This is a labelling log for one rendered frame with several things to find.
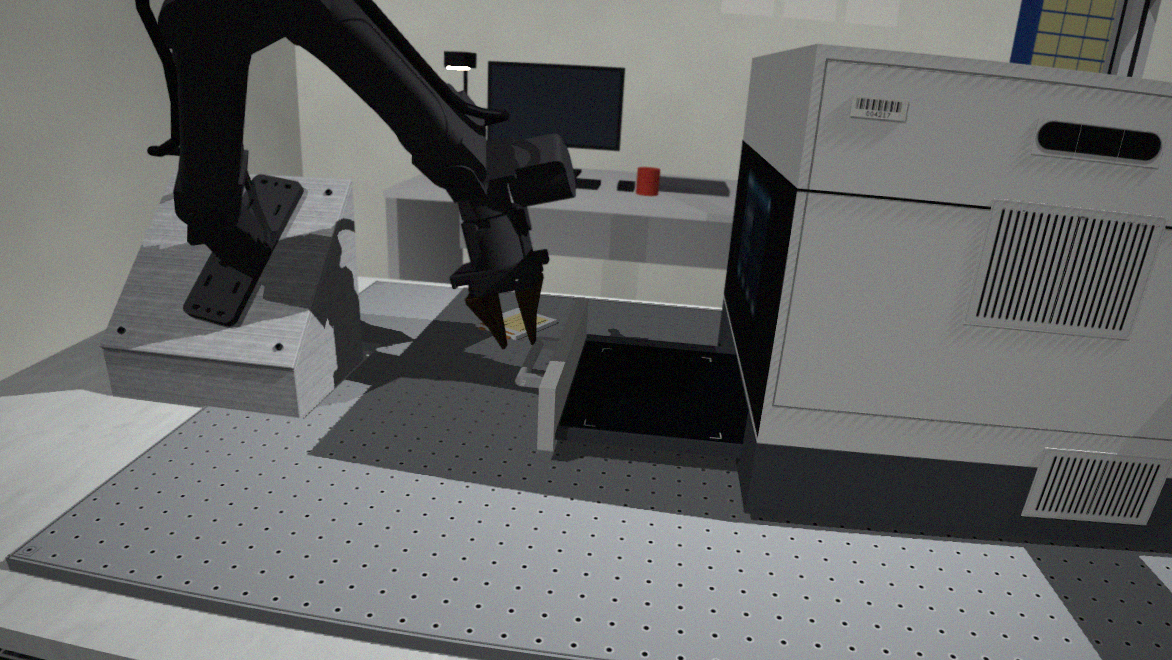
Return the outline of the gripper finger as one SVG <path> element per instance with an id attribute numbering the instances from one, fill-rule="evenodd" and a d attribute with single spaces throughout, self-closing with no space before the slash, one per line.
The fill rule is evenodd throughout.
<path id="1" fill-rule="evenodd" d="M 533 288 L 515 291 L 515 295 L 522 312 L 522 319 L 531 345 L 534 345 L 536 342 L 537 309 L 541 294 L 543 279 L 544 275 L 541 273 Z"/>
<path id="2" fill-rule="evenodd" d="M 471 297 L 466 295 L 466 306 L 491 331 L 502 349 L 507 347 L 506 329 L 500 309 L 499 294 Z"/>

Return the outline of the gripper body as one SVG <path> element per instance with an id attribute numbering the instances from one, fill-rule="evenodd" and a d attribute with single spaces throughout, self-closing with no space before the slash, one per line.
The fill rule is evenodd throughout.
<path id="1" fill-rule="evenodd" d="M 513 209 L 489 223 L 463 222 L 473 267 L 465 263 L 449 277 L 452 290 L 468 285 L 471 297 L 481 297 L 533 288 L 550 261 L 548 250 L 524 258 Z"/>

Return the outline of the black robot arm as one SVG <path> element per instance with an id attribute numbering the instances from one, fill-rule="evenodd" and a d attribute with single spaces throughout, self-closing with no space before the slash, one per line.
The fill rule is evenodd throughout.
<path id="1" fill-rule="evenodd" d="M 384 120 L 463 222 L 490 227 L 513 209 L 524 258 L 533 252 L 527 206 L 575 198 L 560 135 L 488 141 L 486 120 L 461 113 L 362 0 L 165 0 L 158 27 L 177 70 L 175 213 L 188 243 L 212 251 L 183 305 L 189 317 L 237 324 L 304 195 L 298 181 L 263 173 L 243 195 L 251 55 L 282 38 Z"/>

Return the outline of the white lab instrument with drawer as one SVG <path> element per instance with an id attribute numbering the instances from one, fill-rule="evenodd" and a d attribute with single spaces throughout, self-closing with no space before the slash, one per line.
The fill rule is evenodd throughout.
<path id="1" fill-rule="evenodd" d="M 515 379 L 537 450 L 736 458 L 744 513 L 1172 547 L 1172 82 L 752 57 L 718 345 L 587 317 Z"/>

